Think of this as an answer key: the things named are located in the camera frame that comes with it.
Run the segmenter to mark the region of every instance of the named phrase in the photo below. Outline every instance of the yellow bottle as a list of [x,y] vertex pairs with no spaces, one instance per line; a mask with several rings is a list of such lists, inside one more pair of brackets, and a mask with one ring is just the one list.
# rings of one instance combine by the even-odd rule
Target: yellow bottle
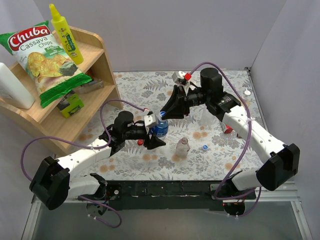
[[71,33],[69,25],[64,16],[60,16],[55,5],[52,3],[49,5],[52,20],[51,23],[61,40],[62,46],[69,57],[74,61],[75,64],[79,65],[84,61],[84,57],[77,46],[74,36]]

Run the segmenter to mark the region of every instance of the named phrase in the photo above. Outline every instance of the green box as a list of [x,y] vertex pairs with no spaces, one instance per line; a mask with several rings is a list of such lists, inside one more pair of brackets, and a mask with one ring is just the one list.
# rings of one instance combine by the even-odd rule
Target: green box
[[81,101],[78,94],[76,94],[73,90],[71,90],[67,95],[65,95],[61,101],[56,106],[60,113],[65,118],[72,116],[73,114],[77,113],[81,108],[85,105]]

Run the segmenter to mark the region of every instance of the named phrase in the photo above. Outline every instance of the bag of chips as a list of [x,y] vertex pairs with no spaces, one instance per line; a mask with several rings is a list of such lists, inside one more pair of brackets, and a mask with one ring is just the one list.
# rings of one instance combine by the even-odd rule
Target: bag of chips
[[57,43],[48,21],[19,32],[1,34],[0,44],[35,81],[43,108],[91,81]]

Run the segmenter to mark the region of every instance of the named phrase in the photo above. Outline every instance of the floral tablecloth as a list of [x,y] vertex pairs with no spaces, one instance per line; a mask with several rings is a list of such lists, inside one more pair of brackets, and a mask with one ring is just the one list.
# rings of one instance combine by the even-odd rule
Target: floral tablecloth
[[[245,90],[251,91],[246,103],[252,117],[263,126],[247,72],[226,70],[225,73],[241,95]],[[115,77],[123,100],[159,113],[172,94],[172,74],[172,71],[116,72]],[[200,86],[199,71],[192,75],[192,79]],[[225,91],[233,93],[225,80],[223,85]],[[147,150],[137,145],[137,141],[126,141],[121,151],[88,167],[78,177],[98,173],[106,180],[222,180],[240,155],[245,141],[237,138],[234,131],[224,134],[218,120],[210,127],[201,126],[203,108],[193,107],[188,117],[169,120],[166,146]],[[135,108],[125,104],[124,110],[132,112],[135,121],[142,119],[143,114]],[[112,124],[119,112],[119,109],[106,105],[103,111],[106,125]],[[102,132],[97,112],[77,142],[88,145]],[[182,137],[188,138],[191,147],[186,159],[175,156],[176,144]],[[208,150],[203,150],[203,145],[207,145]],[[261,165],[257,154],[249,148],[237,170],[258,168]]]

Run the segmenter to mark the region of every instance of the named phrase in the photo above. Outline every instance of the wall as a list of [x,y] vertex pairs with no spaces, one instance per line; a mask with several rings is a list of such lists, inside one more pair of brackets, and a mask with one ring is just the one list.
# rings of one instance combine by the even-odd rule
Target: wall
[[[32,0],[0,0],[0,34],[27,28],[43,21]],[[0,46],[0,62],[10,66],[16,60]],[[32,138],[0,113],[0,239],[20,239],[31,207],[30,182],[20,168],[20,154]],[[40,143],[27,150],[27,172],[33,176],[39,162],[51,153]]]
[[[34,0],[51,19],[50,0]],[[72,26],[102,36],[115,71],[252,66],[286,0],[55,0]]]
[[287,1],[252,66],[268,129],[299,146],[295,181],[314,239],[320,239],[320,2]]

